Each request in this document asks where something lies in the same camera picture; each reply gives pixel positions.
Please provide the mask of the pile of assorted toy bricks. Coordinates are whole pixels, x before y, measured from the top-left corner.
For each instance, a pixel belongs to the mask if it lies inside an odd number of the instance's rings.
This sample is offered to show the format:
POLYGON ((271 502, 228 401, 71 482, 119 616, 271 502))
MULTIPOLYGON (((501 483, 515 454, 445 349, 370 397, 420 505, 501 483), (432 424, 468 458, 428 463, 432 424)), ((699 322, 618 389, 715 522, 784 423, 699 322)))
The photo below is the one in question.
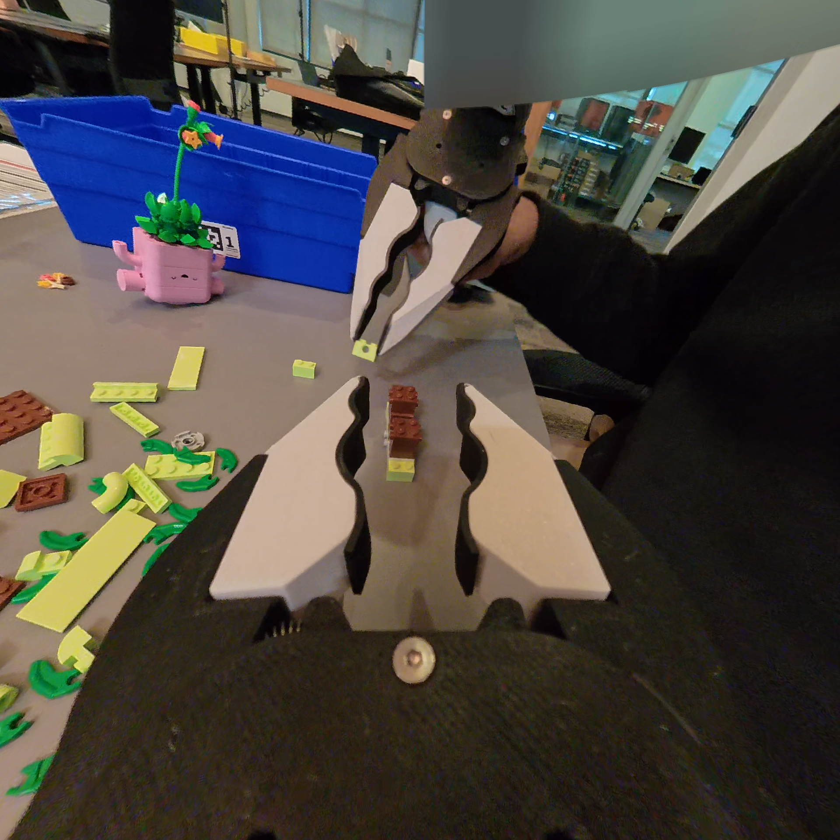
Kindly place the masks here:
MULTIPOLYGON (((49 588, 50 583, 68 566, 73 552, 35 551, 24 557, 18 576, 4 595, 17 609, 16 617, 49 588)), ((36 658, 27 671, 28 688, 45 700, 68 697, 81 687, 81 678, 89 671, 96 655, 98 640, 79 626, 67 625, 53 659, 36 658)))

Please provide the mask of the person's right hand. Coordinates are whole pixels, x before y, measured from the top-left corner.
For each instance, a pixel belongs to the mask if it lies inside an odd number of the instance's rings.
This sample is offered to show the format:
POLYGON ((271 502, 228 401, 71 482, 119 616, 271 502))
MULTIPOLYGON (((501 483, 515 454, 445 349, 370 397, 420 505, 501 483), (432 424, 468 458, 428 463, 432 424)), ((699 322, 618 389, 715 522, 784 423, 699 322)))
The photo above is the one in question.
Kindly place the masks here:
POLYGON ((507 230, 498 247, 473 274, 474 280, 491 277, 497 270, 518 261, 530 249, 538 230, 539 207, 529 194, 521 194, 514 207, 507 230))

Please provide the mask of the lime wide studded plate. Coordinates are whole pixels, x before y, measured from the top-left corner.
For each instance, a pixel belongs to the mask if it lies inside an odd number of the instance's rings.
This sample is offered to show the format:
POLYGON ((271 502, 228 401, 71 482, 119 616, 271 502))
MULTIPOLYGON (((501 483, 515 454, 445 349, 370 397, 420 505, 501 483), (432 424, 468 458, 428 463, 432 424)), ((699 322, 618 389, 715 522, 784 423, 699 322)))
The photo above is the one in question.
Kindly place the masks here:
POLYGON ((214 450, 152 454, 147 457, 143 471, 154 480, 197 480, 213 474, 215 456, 214 450))

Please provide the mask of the black office chair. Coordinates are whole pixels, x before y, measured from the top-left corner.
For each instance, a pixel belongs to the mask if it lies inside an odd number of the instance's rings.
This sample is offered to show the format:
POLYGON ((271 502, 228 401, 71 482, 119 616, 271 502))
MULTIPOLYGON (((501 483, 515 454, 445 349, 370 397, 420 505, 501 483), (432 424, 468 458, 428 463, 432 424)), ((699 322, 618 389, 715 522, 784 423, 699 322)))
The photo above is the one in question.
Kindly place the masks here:
POLYGON ((524 358, 553 456, 575 468, 589 449, 611 459, 653 392, 571 351, 525 350, 524 358))

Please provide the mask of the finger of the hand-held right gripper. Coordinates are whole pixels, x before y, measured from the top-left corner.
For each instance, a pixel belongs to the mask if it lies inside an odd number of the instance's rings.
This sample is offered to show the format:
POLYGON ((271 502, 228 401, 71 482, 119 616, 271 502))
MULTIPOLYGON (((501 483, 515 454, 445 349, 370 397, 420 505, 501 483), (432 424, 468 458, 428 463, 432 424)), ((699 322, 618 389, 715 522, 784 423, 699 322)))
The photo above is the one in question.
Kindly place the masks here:
POLYGON ((411 191, 388 185, 361 241, 351 302, 351 339, 382 343, 407 289, 405 251, 419 232, 422 210, 411 191))
POLYGON ((468 217, 458 217, 444 205, 427 202, 423 231, 430 247, 425 267, 411 276, 408 257, 395 265, 395 288, 380 295, 378 311, 385 320, 377 345, 381 355, 393 349, 426 318, 454 285, 456 272, 478 239, 482 227, 468 217))

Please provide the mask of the small brown square plate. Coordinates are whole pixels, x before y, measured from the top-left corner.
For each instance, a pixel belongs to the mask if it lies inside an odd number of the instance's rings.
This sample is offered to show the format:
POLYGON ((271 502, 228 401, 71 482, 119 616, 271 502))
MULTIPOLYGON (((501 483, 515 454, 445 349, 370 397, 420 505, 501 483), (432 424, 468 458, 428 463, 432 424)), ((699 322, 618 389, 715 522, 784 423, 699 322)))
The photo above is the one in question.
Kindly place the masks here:
POLYGON ((66 473, 26 479, 17 488, 14 509, 30 512, 51 508, 68 499, 68 478, 66 473))

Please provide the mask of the pink toy pot with plant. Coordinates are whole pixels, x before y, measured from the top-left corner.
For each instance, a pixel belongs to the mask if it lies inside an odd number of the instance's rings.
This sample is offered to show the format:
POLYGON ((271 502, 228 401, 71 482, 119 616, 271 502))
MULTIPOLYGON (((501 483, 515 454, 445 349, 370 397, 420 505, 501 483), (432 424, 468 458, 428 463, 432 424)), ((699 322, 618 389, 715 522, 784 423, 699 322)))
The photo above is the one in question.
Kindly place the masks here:
POLYGON ((120 289, 140 291, 168 305, 203 304, 224 293, 216 273, 224 267, 225 257, 214 250, 199 206, 181 195, 185 152, 209 144, 220 148, 224 139, 211 130, 201 112, 197 103, 187 102, 186 118, 177 132, 173 195, 146 193, 148 214, 135 218, 133 250, 121 240, 112 242, 115 255, 132 267, 118 270, 120 289))

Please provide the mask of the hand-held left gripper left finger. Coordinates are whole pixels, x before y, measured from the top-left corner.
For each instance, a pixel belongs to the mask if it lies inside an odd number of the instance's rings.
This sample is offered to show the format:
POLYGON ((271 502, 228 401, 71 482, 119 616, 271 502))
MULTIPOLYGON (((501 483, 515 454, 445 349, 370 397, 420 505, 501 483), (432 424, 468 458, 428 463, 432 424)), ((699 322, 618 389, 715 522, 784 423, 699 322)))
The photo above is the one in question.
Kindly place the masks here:
POLYGON ((363 591, 371 535, 355 474, 369 417, 370 384, 356 376, 268 448, 209 586, 213 599, 278 596, 302 608, 363 591))

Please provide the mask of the lime narrow studded plate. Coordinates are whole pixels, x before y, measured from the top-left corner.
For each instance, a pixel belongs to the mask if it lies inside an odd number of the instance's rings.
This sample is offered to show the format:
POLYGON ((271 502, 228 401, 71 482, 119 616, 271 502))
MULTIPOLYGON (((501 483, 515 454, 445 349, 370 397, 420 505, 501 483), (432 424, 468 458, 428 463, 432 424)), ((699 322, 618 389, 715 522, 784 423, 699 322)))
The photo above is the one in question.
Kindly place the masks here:
POLYGON ((122 477, 129 487, 154 513, 162 513, 171 504, 172 499, 141 467, 132 464, 122 472, 122 477))
POLYGON ((112 415, 126 423, 142 438, 152 438, 161 430, 159 424, 126 402, 118 402, 110 405, 109 411, 112 415))

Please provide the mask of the long lime flat tile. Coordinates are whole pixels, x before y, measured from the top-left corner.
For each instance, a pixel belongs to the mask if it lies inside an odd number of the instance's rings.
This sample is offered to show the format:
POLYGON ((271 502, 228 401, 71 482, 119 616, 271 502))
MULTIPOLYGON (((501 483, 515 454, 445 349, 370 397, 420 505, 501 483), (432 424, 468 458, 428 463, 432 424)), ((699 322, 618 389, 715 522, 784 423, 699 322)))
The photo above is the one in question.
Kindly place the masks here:
POLYGON ((17 618, 65 632, 154 527, 155 523, 143 515, 118 511, 44 589, 24 604, 17 618))

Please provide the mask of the lime curved slope brick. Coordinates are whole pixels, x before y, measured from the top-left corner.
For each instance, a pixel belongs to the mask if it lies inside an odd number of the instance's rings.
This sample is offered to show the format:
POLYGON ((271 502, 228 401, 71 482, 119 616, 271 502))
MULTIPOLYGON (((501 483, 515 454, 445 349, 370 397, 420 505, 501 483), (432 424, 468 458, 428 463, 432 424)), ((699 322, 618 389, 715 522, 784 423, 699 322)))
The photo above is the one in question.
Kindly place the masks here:
POLYGON ((40 428, 38 469, 73 466, 85 458, 84 423, 73 413, 54 413, 40 428))

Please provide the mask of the brown and lime brick assembly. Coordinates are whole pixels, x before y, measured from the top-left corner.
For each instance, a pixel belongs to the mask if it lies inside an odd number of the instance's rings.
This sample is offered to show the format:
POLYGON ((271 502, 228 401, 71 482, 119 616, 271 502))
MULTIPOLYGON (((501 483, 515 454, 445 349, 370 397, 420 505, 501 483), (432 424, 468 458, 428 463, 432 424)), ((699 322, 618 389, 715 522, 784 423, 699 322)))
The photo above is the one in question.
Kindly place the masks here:
POLYGON ((411 385, 390 387, 385 407, 385 479, 411 482, 415 477, 417 452, 423 441, 417 419, 418 394, 411 385))

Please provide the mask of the lime studded panel brick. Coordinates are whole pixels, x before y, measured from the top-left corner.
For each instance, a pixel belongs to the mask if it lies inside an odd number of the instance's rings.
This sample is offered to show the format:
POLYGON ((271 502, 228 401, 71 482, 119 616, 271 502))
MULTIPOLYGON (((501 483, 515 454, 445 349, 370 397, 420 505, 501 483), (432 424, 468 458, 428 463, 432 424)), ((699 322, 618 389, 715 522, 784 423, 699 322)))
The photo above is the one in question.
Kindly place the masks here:
POLYGON ((159 397, 157 382, 94 382, 92 403, 155 403, 159 397))

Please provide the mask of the wooden background table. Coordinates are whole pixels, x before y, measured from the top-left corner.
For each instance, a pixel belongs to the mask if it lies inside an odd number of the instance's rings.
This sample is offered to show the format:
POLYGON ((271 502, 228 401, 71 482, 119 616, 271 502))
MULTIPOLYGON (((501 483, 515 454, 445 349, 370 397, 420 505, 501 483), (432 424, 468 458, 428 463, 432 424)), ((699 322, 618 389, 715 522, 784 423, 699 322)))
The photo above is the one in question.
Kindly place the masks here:
POLYGON ((380 156, 381 142, 385 142, 385 150, 389 151, 397 137, 410 131, 417 122, 415 119, 381 108, 341 98, 322 87, 282 80, 279 77, 268 77, 266 86, 270 90, 308 102, 328 112, 329 119, 337 129, 357 132, 361 136, 361 151, 376 160, 380 156))

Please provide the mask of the yellow plastic bin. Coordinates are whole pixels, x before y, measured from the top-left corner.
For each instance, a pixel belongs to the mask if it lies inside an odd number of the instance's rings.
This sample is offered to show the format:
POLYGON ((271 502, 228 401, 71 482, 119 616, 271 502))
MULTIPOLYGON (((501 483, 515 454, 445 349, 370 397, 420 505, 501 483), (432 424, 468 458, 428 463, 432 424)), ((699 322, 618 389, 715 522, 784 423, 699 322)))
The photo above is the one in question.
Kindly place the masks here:
POLYGON ((193 28, 179 27, 179 42, 184 47, 197 50, 213 58, 228 61, 230 56, 234 61, 255 60, 271 68, 277 67, 277 62, 266 53, 249 48, 247 42, 231 38, 230 44, 225 36, 205 33, 193 28))

